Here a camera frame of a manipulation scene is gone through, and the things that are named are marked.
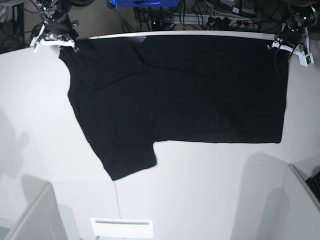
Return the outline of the dark T-shirt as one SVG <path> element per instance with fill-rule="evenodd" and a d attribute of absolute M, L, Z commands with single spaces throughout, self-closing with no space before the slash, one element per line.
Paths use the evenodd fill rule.
<path fill-rule="evenodd" d="M 86 39 L 60 50 L 68 99 L 114 181 L 152 168 L 156 142 L 280 143 L 288 54 L 254 38 Z"/>

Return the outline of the blue box at top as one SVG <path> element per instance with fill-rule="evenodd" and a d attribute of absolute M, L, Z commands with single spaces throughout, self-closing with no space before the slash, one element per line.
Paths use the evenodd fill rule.
<path fill-rule="evenodd" d="M 179 0 L 105 0 L 105 3 L 119 8 L 127 7 L 177 7 Z"/>

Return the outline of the white power strip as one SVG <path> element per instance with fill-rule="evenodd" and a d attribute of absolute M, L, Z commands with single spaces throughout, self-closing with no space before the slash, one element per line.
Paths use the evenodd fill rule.
<path fill-rule="evenodd" d="M 245 17 L 231 15 L 209 15 L 209 14 L 194 14 L 186 13 L 185 15 L 174 13 L 169 17 L 173 24 L 182 25 L 198 25 L 206 29 L 215 30 L 245 30 L 257 31 L 260 28 L 261 21 L 259 19 L 250 19 Z"/>

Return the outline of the black keyboard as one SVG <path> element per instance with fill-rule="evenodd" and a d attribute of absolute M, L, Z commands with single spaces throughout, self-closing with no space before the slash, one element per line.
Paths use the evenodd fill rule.
<path fill-rule="evenodd" d="M 308 178 L 306 180 L 307 185 L 315 195 L 315 197 L 320 200 L 320 172 L 316 175 Z"/>

